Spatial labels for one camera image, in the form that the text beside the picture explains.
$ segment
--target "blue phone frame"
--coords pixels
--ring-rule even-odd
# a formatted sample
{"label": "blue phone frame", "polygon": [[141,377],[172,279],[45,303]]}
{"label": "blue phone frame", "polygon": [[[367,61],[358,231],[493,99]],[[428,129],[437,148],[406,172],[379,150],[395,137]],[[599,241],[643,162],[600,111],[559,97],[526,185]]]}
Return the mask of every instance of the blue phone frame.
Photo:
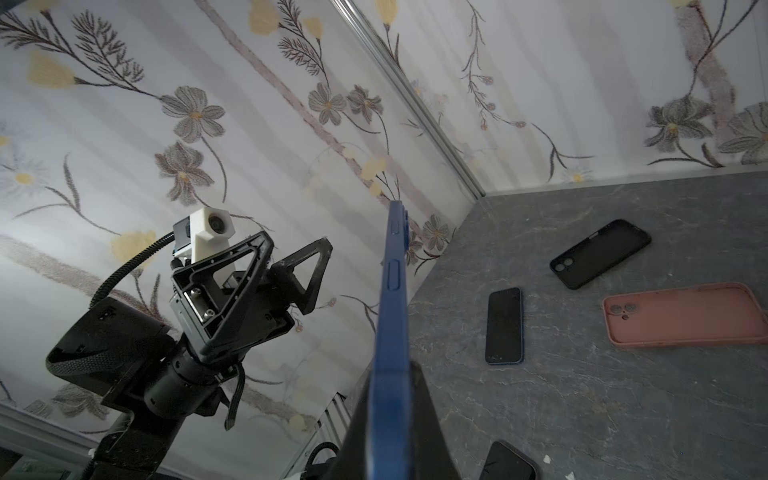
{"label": "blue phone frame", "polygon": [[408,212],[389,205],[376,351],[370,378],[366,471],[369,480],[406,480],[411,473],[412,395],[408,354],[406,252]]}

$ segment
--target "black smartphone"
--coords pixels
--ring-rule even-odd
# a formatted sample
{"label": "black smartphone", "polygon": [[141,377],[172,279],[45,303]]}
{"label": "black smartphone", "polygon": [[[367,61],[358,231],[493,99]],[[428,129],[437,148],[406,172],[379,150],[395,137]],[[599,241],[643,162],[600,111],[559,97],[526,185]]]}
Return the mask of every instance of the black smartphone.
{"label": "black smartphone", "polygon": [[491,365],[523,361],[523,303],[517,287],[488,297],[485,361]]}
{"label": "black smartphone", "polygon": [[571,290],[582,287],[650,243],[650,235],[626,220],[614,220],[549,263]]}
{"label": "black smartphone", "polygon": [[480,480],[536,480],[536,468],[509,446],[493,442]]}

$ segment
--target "phone screen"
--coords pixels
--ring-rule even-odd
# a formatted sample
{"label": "phone screen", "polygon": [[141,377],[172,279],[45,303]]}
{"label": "phone screen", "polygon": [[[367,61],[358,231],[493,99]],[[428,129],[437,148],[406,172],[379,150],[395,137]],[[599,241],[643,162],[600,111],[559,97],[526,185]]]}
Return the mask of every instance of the phone screen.
{"label": "phone screen", "polygon": [[523,360],[523,311],[519,288],[491,293],[488,298],[488,330],[485,361],[491,364]]}
{"label": "phone screen", "polygon": [[493,442],[480,480],[535,480],[536,470],[506,445]]}

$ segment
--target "gray tabletop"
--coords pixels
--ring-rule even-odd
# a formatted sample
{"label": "gray tabletop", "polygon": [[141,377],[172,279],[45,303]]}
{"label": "gray tabletop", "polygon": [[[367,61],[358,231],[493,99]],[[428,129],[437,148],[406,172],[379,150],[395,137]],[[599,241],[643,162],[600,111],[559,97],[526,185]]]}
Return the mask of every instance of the gray tabletop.
{"label": "gray tabletop", "polygon": [[[566,288],[549,261],[616,218],[653,243]],[[768,478],[768,346],[618,351],[606,334],[608,295],[722,281],[768,305],[768,173],[477,203],[409,309],[411,356],[462,477],[504,439],[548,480]],[[488,295],[510,286],[525,361],[491,367]]]}

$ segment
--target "wall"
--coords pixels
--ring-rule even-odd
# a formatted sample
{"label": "wall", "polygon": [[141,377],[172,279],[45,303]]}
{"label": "wall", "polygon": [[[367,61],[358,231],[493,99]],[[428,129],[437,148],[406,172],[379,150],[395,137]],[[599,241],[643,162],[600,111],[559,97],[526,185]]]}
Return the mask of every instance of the wall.
{"label": "wall", "polygon": [[[30,0],[0,38],[0,401],[103,433],[116,413],[43,360],[103,279],[201,205],[236,215],[233,241],[267,230],[276,259],[328,237],[318,310],[248,355],[235,428],[224,409],[191,417],[167,459],[276,478],[370,360],[390,200],[412,219],[412,295],[467,192],[330,3]],[[169,260],[114,295],[176,326]]]}
{"label": "wall", "polygon": [[768,162],[765,2],[357,3],[488,192]]}

